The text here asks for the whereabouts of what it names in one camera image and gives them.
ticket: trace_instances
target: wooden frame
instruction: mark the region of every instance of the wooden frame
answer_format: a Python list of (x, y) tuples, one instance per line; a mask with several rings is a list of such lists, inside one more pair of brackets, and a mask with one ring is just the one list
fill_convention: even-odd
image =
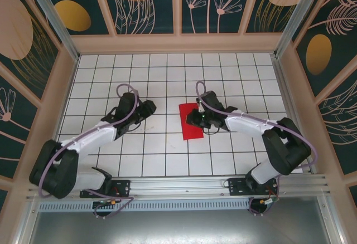
[[(294, 56), (296, 58), (296, 62), (295, 63), (298, 63), (299, 68), (303, 72), (303, 74), (301, 76), (303, 78), (303, 83), (306, 84), (306, 86), (308, 87), (308, 97), (312, 98), (313, 105), (315, 106), (316, 110), (320, 113), (319, 104), (330, 93), (332, 93), (344, 80), (346, 80), (350, 76), (350, 74), (352, 74), (355, 70), (357, 70), (357, 56), (347, 66), (345, 66), (345, 68), (325, 87), (325, 89), (323, 89), (315, 97), (313, 92), (312, 92), (312, 89), (311, 89), (311, 86), (309, 84), (309, 81), (307, 79), (307, 76), (306, 76), (306, 74), (305, 74), (305, 72), (303, 70), (303, 66), (301, 64), (301, 61), (300, 61), (300, 58), (299, 58), (298, 53), (296, 51), (296, 48), (293, 47), (293, 50), (294, 50)], [(324, 126), (324, 134), (327, 135), (327, 137), (328, 137), (328, 145), (329, 145), (330, 149), (332, 150), (332, 152), (334, 153), (334, 159), (335, 159), (336, 164), (339, 166), (339, 172), (340, 172), (341, 177), (343, 179), (349, 179), (351, 177), (357, 176), (357, 171), (354, 171), (354, 172), (349, 173), (349, 174), (343, 174), (340, 162), (339, 162), (339, 160), (337, 158), (337, 154), (336, 154), (335, 149), (334, 149), (334, 147), (332, 145), (332, 142), (330, 140), (329, 132), (327, 131), (325, 126)]]
[(350, 194), (351, 203), (355, 206), (355, 210), (357, 212), (357, 203), (355, 203), (354, 198), (352, 197), (352, 194), (350, 191), (350, 187), (354, 187), (354, 186), (357, 186), (357, 181), (347, 184), (346, 189), (348, 190), (348, 193)]
[[(0, 189), (7, 191), (4, 205), (2, 206), (2, 210), (4, 210), (6, 208), (6, 206), (9, 204), (9, 194), (11, 193), (11, 188), (0, 184)], [(0, 211), (0, 223), (2, 222), (3, 217), (4, 217), (4, 211)]]
[(237, 33), (181, 32), (182, 0), (172, 0), (173, 34), (118, 35), (107, 0), (98, 0), (109, 35), (75, 35), (72, 39), (82, 54), (263, 51), (273, 52), (281, 33), (245, 33), (255, 0), (247, 0)]
[(326, 126), (292, 42), (281, 58), (281, 65), (297, 111), (301, 131), (319, 152), (320, 156), (316, 163), (317, 172), (326, 176), (337, 213), (346, 230), (346, 236), (351, 243), (355, 243), (357, 241), (357, 231), (355, 230), (357, 212), (355, 212), (354, 204), (351, 204), (346, 182), (356, 181), (357, 176), (355, 173), (346, 176), (342, 174)]
[(297, 46), (299, 45), (299, 43), (301, 42), (303, 36), (305, 35), (306, 31), (308, 30), (308, 27), (310, 26), (310, 24), (312, 23), (312, 21), (315, 19), (318, 11), (320, 10), (321, 5), (325, 2), (325, 0), (318, 0), (316, 2), (315, 7), (313, 8), (313, 10), (311, 11), (310, 15), (308, 16), (308, 18), (305, 21), (305, 24), (302, 26), (300, 33), (298, 34), (298, 36), (296, 37), (295, 41), (293, 42), (292, 46), (294, 48), (297, 48)]

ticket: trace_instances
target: ventilation grille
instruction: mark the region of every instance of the ventilation grille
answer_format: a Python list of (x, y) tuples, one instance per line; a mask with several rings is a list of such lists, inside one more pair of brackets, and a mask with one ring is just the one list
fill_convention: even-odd
[[(133, 201), (122, 211), (197, 211), (215, 209), (248, 209), (249, 199), (198, 199), (175, 201)], [(99, 211), (116, 210), (124, 203), (106, 206)], [(42, 202), (39, 212), (91, 212), (93, 202)]]

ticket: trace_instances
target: black grid line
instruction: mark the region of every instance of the black grid line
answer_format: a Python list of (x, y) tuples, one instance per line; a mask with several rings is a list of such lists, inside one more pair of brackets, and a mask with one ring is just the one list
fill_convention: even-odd
[[(149, 64), (147, 66), (148, 71), (147, 71), (147, 86), (146, 86), (146, 98), (148, 98), (148, 94), (149, 94), (149, 76), (150, 76), (150, 58), (151, 56), (149, 56)], [(143, 161), (142, 161), (142, 165), (141, 165), (141, 176), (143, 176), (144, 173), (144, 159), (145, 159), (145, 134), (146, 134), (146, 122), (144, 124), (144, 140), (143, 140)]]
[[(259, 79), (244, 79), (244, 80), (223, 80), (223, 81), (258, 81)], [(180, 82), (180, 81), (185, 81), (185, 80), (170, 80), (170, 81), (150, 81), (150, 82)], [(276, 79), (264, 79), (263, 81), (276, 81)], [(100, 84), (100, 83), (109, 83), (110, 81), (96, 81), (96, 84)], [(91, 84), (92, 82), (90, 81), (81, 81), (81, 82), (74, 82), (75, 84)]]
[[(269, 96), (281, 96), (281, 95), (247, 95), (247, 96), (244, 96), (244, 95), (225, 95), (225, 97), (257, 97), (257, 96), (265, 96), (265, 97), (269, 97)], [(149, 96), (149, 97), (152, 97), (152, 98), (163, 98), (164, 96)], [(184, 97), (184, 96), (180, 96), (180, 95), (175, 95), (175, 96), (167, 96), (167, 98), (171, 98), (171, 97)], [(90, 99), (103, 99), (105, 97), (90, 97)], [(75, 98), (71, 98), (71, 99), (88, 99), (88, 97), (75, 97)]]
[(166, 98), (165, 98), (165, 176), (167, 175), (167, 74), (168, 74), (168, 55), (166, 54)]
[(65, 117), (66, 117), (66, 114), (67, 114), (67, 108), (68, 108), (68, 105), (69, 105), (69, 100), (70, 100), (70, 98), (71, 98), (71, 96), (72, 96), (72, 92), (73, 92), (74, 80), (75, 80), (76, 77), (77, 77), (78, 68), (79, 68), (81, 59), (82, 59), (82, 56), (79, 57), (78, 67), (77, 67), (77, 69), (76, 69), (76, 73), (75, 73), (74, 78), (73, 78), (73, 83), (71, 84), (71, 90), (70, 90), (70, 92), (69, 92), (69, 97), (66, 99), (67, 102), (66, 102), (65, 111), (64, 111), (64, 114), (63, 114), (61, 123), (60, 123), (59, 136), (57, 137), (57, 140), (60, 138), (60, 135), (61, 135), (61, 133), (62, 133), (63, 122), (64, 122)]
[[(130, 84), (130, 77), (131, 76), (132, 76), (132, 68), (130, 67), (129, 84)], [(122, 145), (120, 146), (120, 158), (119, 158), (118, 176), (120, 176), (120, 165), (122, 163), (123, 144), (124, 144), (124, 136), (122, 137)]]
[[(95, 62), (95, 67), (97, 67), (98, 57), (99, 56), (97, 56), (97, 60)], [(83, 117), (83, 124), (82, 124), (81, 131), (83, 131), (83, 126), (84, 126), (84, 121), (85, 121), (85, 114), (87, 113), (87, 109), (88, 109), (89, 98), (90, 98), (90, 93), (91, 93), (91, 87), (92, 87), (93, 82), (94, 82), (94, 75), (95, 75), (95, 70), (94, 70), (94, 74), (93, 74), (92, 84), (90, 85), (89, 96), (88, 96), (88, 101), (87, 101), (87, 107), (85, 108), (85, 113), (84, 113), (84, 117)], [(98, 155), (98, 157), (97, 157), (97, 163), (95, 165), (96, 167), (98, 166), (98, 161), (99, 161), (99, 149), (98, 149), (98, 154), (97, 155)]]
[[(220, 67), (221, 65), (203, 65), (203, 67)], [(227, 65), (223, 65), (221, 67), (253, 67), (254, 65), (230, 65), (230, 66), (227, 66)], [(257, 65), (258, 67), (272, 67), (272, 65)], [(201, 66), (170, 66), (170, 67), (201, 67)], [(79, 69), (111, 69), (112, 67), (79, 67)], [(130, 69), (130, 67), (114, 67), (115, 69)], [(147, 67), (143, 66), (143, 67), (135, 67), (135, 68), (142, 68), (142, 69), (146, 69)]]
[[(185, 102), (187, 103), (186, 54), (184, 54), (184, 66), (185, 66)], [(188, 167), (188, 175), (190, 176), (190, 150), (189, 150), (189, 140), (187, 140), (187, 167)]]
[[(203, 56), (201, 54), (201, 59), (202, 59), (202, 71), (203, 71), (203, 82), (205, 82), (205, 68), (204, 68), (204, 63), (203, 63)], [(220, 55), (218, 54), (218, 59), (219, 59), (219, 65), (221, 65), (221, 62), (220, 62)], [(211, 160), (211, 174), (213, 175), (213, 162), (212, 162), (212, 148), (211, 148), (211, 136), (210, 136), (210, 133), (209, 133), (209, 130), (208, 130), (208, 144), (210, 146), (210, 160)]]
[[(207, 154), (208, 152), (192, 152), (190, 154)], [(266, 151), (234, 151), (234, 152), (212, 152), (212, 154), (229, 154), (229, 153), (266, 153)], [(148, 153), (148, 154), (145, 154), (146, 156), (150, 156), (150, 155), (165, 155), (166, 153), (160, 153), (160, 152), (157, 152), (157, 153)], [(172, 155), (172, 154), (187, 154), (187, 152), (174, 152), (174, 153), (167, 153), (168, 155)], [(110, 156), (110, 155), (128, 155), (128, 156), (131, 156), (131, 155), (142, 155), (142, 154), (138, 154), (138, 153), (116, 153), (116, 154), (99, 154), (99, 156)], [(98, 156), (97, 154), (89, 154), (88, 156)]]

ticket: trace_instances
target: red fabric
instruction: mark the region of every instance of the red fabric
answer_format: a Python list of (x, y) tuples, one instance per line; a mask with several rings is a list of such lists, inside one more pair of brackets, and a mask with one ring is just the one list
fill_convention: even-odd
[(197, 103), (181, 104), (178, 105), (178, 108), (180, 109), (182, 135), (184, 136), (184, 140), (203, 138), (202, 129), (186, 123), (187, 115), (189, 115), (193, 109), (198, 109)]

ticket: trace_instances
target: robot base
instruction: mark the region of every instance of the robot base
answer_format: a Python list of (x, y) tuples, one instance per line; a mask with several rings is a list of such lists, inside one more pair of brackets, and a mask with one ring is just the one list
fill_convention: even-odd
[[(98, 192), (100, 194), (103, 194), (103, 191), (101, 189), (94, 190), (94, 191)], [(130, 180), (112, 180), (110, 183), (110, 190), (105, 195), (107, 195), (108, 198), (110, 198), (110, 197), (127, 198), (127, 197), (129, 197), (129, 191), (130, 191)], [(82, 190), (79, 194), (79, 197), (80, 198), (102, 198), (102, 197), (93, 195), (86, 190)]]
[(267, 183), (257, 186), (255, 189), (251, 189), (247, 186), (246, 178), (229, 178), (227, 182), (231, 196), (268, 196), (269, 189), (275, 194), (278, 192), (275, 179), (271, 179)]

